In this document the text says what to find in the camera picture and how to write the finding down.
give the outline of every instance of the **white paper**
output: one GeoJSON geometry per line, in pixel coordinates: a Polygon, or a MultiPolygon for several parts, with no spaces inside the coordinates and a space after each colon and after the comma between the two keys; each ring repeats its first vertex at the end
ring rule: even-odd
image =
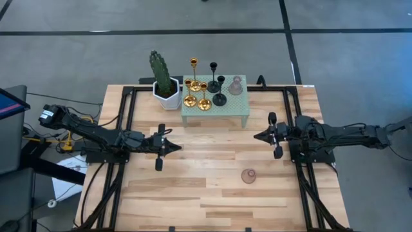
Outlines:
{"type": "MultiPolygon", "coordinates": [[[[80,155],[76,156],[77,159],[75,158],[68,158],[65,160],[62,160],[60,162],[57,163],[57,165],[60,166],[64,166],[67,168],[72,168],[72,167],[87,167],[87,164],[85,162],[82,162],[80,160],[84,160],[86,161],[85,157],[82,157],[80,155]]],[[[81,173],[86,174],[86,171],[88,170],[87,168],[72,168],[75,171],[79,171],[81,173]]],[[[57,201],[62,201],[68,197],[73,196],[76,193],[80,193],[83,189],[83,186],[76,184],[75,186],[73,186],[73,183],[70,182],[66,182],[63,180],[58,180],[56,178],[51,178],[53,180],[53,187],[54,187],[54,194],[55,197],[59,197],[57,199],[57,201]]]]}

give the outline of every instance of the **wooden tabletop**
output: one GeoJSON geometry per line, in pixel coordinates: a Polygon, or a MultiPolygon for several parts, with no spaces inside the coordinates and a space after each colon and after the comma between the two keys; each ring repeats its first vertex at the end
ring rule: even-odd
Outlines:
{"type": "MultiPolygon", "coordinates": [[[[117,116],[122,85],[109,85],[100,124],[117,116]]],[[[302,113],[322,122],[315,88],[297,87],[302,113]]],[[[165,123],[173,132],[167,138],[182,146],[168,154],[163,171],[155,171],[154,154],[133,153],[126,164],[118,209],[116,231],[303,231],[305,230],[299,185],[287,143],[284,155],[274,160],[274,148],[253,139],[267,129],[268,113],[276,112],[277,121],[287,121],[280,92],[250,92],[250,117],[245,129],[237,118],[193,118],[182,127],[180,110],[165,111],[151,92],[138,92],[132,130],[149,136],[165,123]],[[256,170],[257,179],[246,184],[244,169],[256,170]]],[[[125,112],[128,112],[129,99],[125,112]]],[[[123,120],[126,127],[127,116],[123,120]]],[[[106,128],[115,128],[111,123],[106,128]]],[[[84,192],[99,164],[88,168],[77,210],[84,192]]],[[[94,180],[86,201],[85,217],[102,197],[107,164],[94,180]]],[[[320,198],[332,215],[349,226],[337,176],[325,164],[314,164],[320,198]]],[[[109,224],[111,202],[106,211],[109,224]]],[[[315,211],[310,201],[314,226],[315,211]]]]}

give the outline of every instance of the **green cactus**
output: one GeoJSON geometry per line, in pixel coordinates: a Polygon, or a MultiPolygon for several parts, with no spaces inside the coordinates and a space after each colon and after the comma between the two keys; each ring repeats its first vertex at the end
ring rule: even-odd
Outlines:
{"type": "Polygon", "coordinates": [[[159,53],[152,51],[150,53],[149,61],[158,84],[157,94],[165,98],[170,97],[175,93],[175,89],[173,82],[170,79],[169,70],[167,69],[165,60],[159,53]]]}

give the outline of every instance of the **plant pot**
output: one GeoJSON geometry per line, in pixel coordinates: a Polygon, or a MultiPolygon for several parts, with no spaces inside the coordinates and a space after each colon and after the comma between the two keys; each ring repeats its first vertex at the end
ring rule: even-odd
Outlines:
{"type": "Polygon", "coordinates": [[[180,104],[182,103],[182,92],[180,91],[179,81],[172,77],[170,79],[174,82],[174,85],[176,86],[176,89],[177,89],[176,93],[174,93],[172,96],[168,98],[163,98],[157,95],[156,94],[157,81],[156,81],[155,83],[153,83],[153,96],[155,96],[160,101],[160,104],[163,106],[165,110],[177,110],[180,104]]]}

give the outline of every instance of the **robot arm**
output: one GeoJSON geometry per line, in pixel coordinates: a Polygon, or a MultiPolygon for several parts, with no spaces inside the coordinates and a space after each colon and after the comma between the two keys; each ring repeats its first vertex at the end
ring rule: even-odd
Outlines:
{"type": "Polygon", "coordinates": [[[276,124],[276,114],[273,112],[269,113],[268,121],[268,129],[254,138],[275,145],[275,159],[280,159],[283,155],[279,142],[289,141],[291,151],[298,151],[302,155],[301,161],[322,162],[328,160],[328,154],[337,146],[362,145],[384,149],[390,145],[389,135],[411,127],[412,117],[394,124],[390,130],[364,123],[332,127],[304,115],[295,118],[295,126],[287,126],[284,122],[276,124]]]}
{"type": "Polygon", "coordinates": [[[109,130],[81,119],[65,106],[45,105],[39,117],[40,125],[50,129],[66,129],[84,138],[97,143],[102,151],[117,155],[119,153],[156,153],[156,170],[162,170],[162,157],[170,152],[180,150],[182,147],[169,142],[164,135],[171,132],[165,130],[165,124],[160,124],[158,133],[145,138],[139,131],[109,130]]]}

